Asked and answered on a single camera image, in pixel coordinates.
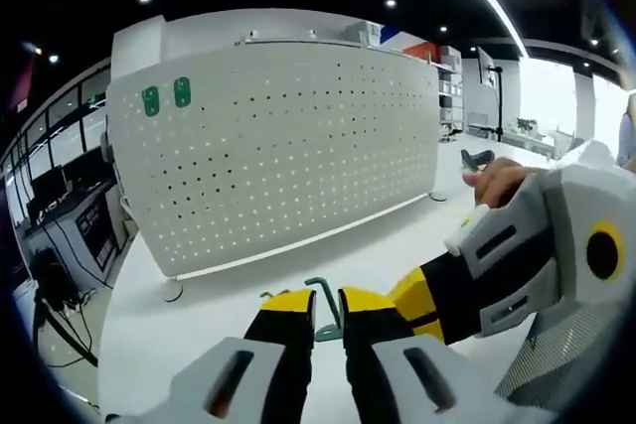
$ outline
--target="white wall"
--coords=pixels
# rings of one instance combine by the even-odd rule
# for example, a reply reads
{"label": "white wall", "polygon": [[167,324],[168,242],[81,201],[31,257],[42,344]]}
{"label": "white wall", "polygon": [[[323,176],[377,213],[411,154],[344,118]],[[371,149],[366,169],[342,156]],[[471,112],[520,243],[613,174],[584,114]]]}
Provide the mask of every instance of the white wall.
{"label": "white wall", "polygon": [[[521,111],[519,62],[508,60],[495,60],[494,62],[495,67],[503,69],[504,103],[502,116],[503,125],[506,126],[510,122],[515,121]],[[464,73],[464,121],[466,123],[483,124],[483,121],[477,118],[484,115],[486,124],[496,127],[498,116],[497,90],[481,84],[477,59],[464,59],[462,65]]]}
{"label": "white wall", "polygon": [[594,137],[596,114],[594,82],[591,76],[575,73],[574,84],[576,85],[576,137],[587,141]]}

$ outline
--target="person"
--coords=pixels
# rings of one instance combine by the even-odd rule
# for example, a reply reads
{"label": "person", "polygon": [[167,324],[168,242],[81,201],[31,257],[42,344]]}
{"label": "person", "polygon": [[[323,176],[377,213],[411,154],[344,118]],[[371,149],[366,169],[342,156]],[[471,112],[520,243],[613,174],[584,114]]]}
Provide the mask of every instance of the person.
{"label": "person", "polygon": [[636,173],[636,94],[632,94],[629,98],[618,135],[617,164],[621,168]]}

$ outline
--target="glass wall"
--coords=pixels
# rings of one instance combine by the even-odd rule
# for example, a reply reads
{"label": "glass wall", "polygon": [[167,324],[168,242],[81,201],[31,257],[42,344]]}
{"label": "glass wall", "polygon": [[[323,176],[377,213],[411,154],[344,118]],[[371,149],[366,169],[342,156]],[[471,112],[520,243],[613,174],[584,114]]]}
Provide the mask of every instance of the glass wall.
{"label": "glass wall", "polygon": [[576,130],[574,70],[567,65],[520,59],[521,117],[536,119],[543,134]]}
{"label": "glass wall", "polygon": [[31,181],[100,146],[109,82],[110,69],[106,67],[63,92],[30,120],[26,133],[11,148],[2,166],[15,225],[27,218],[27,204],[33,198]]}
{"label": "glass wall", "polygon": [[627,91],[611,81],[595,75],[594,139],[607,145],[614,157],[618,155],[618,130],[627,110]]}

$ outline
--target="yellow circle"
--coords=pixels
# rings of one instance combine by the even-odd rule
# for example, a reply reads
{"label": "yellow circle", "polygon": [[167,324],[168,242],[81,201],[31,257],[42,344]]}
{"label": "yellow circle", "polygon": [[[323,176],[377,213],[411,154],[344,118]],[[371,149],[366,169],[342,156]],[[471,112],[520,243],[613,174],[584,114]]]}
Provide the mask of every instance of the yellow circle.
{"label": "yellow circle", "polygon": [[620,230],[609,220],[602,220],[598,222],[591,230],[591,234],[587,238],[589,241],[591,237],[598,232],[604,232],[614,240],[614,245],[616,246],[616,269],[614,272],[607,277],[605,280],[614,280],[621,273],[623,273],[623,268],[625,264],[625,239],[623,238],[623,234]]}

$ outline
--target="window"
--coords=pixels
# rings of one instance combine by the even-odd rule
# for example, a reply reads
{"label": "window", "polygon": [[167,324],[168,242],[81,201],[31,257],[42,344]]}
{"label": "window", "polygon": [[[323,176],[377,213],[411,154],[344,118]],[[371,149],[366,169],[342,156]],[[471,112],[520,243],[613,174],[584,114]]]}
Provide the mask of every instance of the window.
{"label": "window", "polygon": [[51,152],[55,166],[63,166],[83,153],[79,121],[54,134],[51,137]]}
{"label": "window", "polygon": [[74,88],[49,106],[49,124],[54,127],[58,121],[78,107],[78,89]]}
{"label": "window", "polygon": [[572,67],[520,59],[521,117],[536,119],[539,130],[576,130],[576,87]]}
{"label": "window", "polygon": [[47,131],[47,118],[46,114],[42,113],[40,116],[36,118],[29,129],[27,130],[27,140],[29,142],[28,146],[31,148],[36,143],[38,139],[40,139],[45,132]]}
{"label": "window", "polygon": [[81,104],[86,104],[91,98],[106,92],[110,84],[110,69],[100,71],[81,84]]}
{"label": "window", "polygon": [[594,75],[594,139],[607,145],[614,157],[618,155],[618,131],[627,110],[627,91],[611,81]]}
{"label": "window", "polygon": [[5,188],[7,190],[7,204],[9,205],[9,213],[13,220],[14,225],[18,225],[24,220],[24,214],[22,210],[26,212],[26,203],[22,200],[23,206],[20,207],[20,200],[18,200],[18,185],[16,184],[16,178],[13,175],[11,167],[11,155],[4,164],[4,178]]}
{"label": "window", "polygon": [[106,108],[95,109],[88,116],[81,119],[83,122],[83,134],[86,138],[86,151],[99,147],[101,133],[106,130]]}

